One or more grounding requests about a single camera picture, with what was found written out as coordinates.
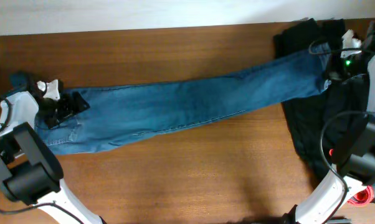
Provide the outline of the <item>blue denim jeans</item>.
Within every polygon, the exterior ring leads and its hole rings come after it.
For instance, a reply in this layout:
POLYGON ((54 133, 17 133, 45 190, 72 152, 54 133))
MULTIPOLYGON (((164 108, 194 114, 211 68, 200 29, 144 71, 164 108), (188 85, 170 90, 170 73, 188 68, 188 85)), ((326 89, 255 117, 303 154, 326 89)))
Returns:
POLYGON ((79 88, 88 110, 53 129, 35 130, 56 155, 111 151, 159 134, 323 93, 329 45, 220 77, 147 85, 79 88))

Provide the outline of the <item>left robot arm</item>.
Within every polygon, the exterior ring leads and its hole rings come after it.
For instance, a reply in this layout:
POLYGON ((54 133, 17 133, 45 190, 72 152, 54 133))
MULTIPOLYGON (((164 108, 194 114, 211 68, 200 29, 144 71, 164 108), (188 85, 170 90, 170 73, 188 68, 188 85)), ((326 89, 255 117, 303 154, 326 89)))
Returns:
POLYGON ((37 124, 53 130, 89 109, 79 93, 64 93, 60 80, 35 81, 30 73, 10 76, 12 89, 0 96, 0 190, 19 210, 39 209, 57 223, 104 223, 69 189, 59 160, 35 131, 37 124))

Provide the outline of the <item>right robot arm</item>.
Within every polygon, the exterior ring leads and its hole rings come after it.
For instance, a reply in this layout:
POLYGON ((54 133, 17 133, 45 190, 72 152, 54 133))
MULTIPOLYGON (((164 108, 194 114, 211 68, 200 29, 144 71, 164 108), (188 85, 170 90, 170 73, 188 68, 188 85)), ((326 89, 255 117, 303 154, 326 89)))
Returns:
POLYGON ((364 38, 343 20, 310 19, 276 35, 277 58, 304 53, 325 60, 321 91, 283 103, 298 155, 321 177, 282 223, 326 223, 375 184, 375 21, 364 38))

